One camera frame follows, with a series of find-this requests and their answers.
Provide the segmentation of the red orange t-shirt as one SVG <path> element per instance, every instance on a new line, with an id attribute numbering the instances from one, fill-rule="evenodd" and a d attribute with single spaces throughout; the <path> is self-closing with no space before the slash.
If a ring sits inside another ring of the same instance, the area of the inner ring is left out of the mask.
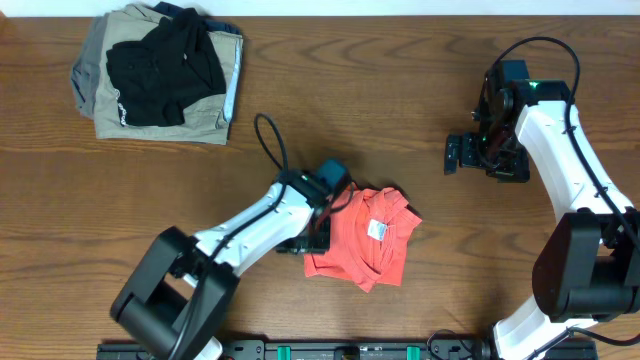
<path id="1" fill-rule="evenodd" d="M 377 284 L 402 284 L 409 239 L 421 218 L 397 189 L 358 188 L 336 201 L 341 211 L 330 216 L 330 248 L 306 255 L 308 277 L 348 280 L 368 293 Z"/>

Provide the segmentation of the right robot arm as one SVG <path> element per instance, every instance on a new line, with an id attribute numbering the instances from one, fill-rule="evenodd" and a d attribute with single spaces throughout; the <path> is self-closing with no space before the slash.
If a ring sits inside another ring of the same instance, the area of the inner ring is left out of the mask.
<path id="1" fill-rule="evenodd" d="M 536 166 L 556 227 L 532 271 L 532 294 L 496 322 L 477 359 L 541 359 L 575 334 L 639 310 L 639 212 L 606 173 L 561 80 L 486 79 L 477 132 L 451 135 L 444 172 L 483 170 L 524 183 Z"/>

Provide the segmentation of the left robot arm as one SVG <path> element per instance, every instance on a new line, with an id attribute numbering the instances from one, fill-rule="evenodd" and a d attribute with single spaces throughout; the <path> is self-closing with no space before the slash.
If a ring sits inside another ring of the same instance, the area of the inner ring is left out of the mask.
<path id="1" fill-rule="evenodd" d="M 187 235 L 160 233 L 110 308 L 111 318 L 156 359 L 217 359 L 214 334 L 240 276 L 324 213 L 336 182 L 290 171 L 230 220 Z"/>

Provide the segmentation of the khaki folded garment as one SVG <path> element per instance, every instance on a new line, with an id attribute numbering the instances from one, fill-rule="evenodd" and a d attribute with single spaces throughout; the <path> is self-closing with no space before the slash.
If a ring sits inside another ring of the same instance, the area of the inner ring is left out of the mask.
<path id="1" fill-rule="evenodd" d="M 174 18 L 181 9 L 167 3 L 154 8 L 129 4 L 105 16 L 106 28 L 101 54 L 123 41 L 140 40 L 162 19 Z M 184 110 L 185 123 L 170 127 L 133 126 L 121 121 L 119 92 L 107 75 L 107 60 L 99 62 L 100 78 L 96 89 L 93 120 L 99 139 L 125 138 L 151 141 L 179 141 L 224 145 L 233 118 L 236 90 L 242 61 L 243 37 L 226 30 L 210 30 L 216 54 L 221 62 L 227 90 L 195 102 Z"/>

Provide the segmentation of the black folded garment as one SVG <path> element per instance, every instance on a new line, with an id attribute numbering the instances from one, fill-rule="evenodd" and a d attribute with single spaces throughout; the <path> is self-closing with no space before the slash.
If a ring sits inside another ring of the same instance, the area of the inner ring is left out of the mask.
<path id="1" fill-rule="evenodd" d="M 187 107 L 226 92 L 207 25 L 193 8 L 162 18 L 139 41 L 114 44 L 106 58 L 124 126 L 182 125 Z"/>

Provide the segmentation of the grey folded garment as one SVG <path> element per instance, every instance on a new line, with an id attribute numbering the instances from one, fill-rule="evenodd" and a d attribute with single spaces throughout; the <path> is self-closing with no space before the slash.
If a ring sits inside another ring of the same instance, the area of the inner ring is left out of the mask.
<path id="1" fill-rule="evenodd" d="M 71 67 L 70 83 L 76 109 L 81 115 L 90 119 L 94 117 L 107 22 L 107 15 L 98 16 L 92 20 L 81 51 Z"/>

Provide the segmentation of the black mounting rail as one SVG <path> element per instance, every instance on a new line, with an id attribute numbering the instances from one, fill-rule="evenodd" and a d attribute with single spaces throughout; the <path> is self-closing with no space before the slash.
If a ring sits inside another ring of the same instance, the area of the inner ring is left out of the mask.
<path id="1" fill-rule="evenodd" d="M 99 344 L 97 360 L 154 359 L 140 345 L 134 343 Z M 417 342 L 263 342 L 242 340 L 223 345 L 223 360 L 426 360 L 426 359 L 498 359 L 489 345 L 479 340 L 440 337 L 427 343 Z M 595 342 L 591 340 L 563 340 L 539 359 L 597 360 Z"/>

